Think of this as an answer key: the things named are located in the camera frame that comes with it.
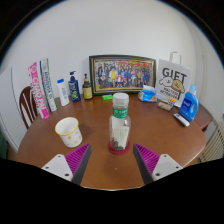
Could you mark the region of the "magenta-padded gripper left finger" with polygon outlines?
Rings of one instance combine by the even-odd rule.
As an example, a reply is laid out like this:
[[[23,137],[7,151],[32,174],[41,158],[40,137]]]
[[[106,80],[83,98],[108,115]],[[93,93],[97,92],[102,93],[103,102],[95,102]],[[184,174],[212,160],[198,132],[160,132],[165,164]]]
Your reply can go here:
[[[57,154],[42,169],[80,185],[91,155],[91,144],[79,147],[67,155]]]

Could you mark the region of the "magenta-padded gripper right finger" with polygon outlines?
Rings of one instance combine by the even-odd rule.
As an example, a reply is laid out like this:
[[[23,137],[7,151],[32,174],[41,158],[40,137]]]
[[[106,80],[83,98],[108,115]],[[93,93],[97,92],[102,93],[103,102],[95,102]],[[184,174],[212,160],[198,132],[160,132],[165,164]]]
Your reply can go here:
[[[133,154],[145,185],[182,169],[168,154],[159,155],[139,144],[133,145]]]

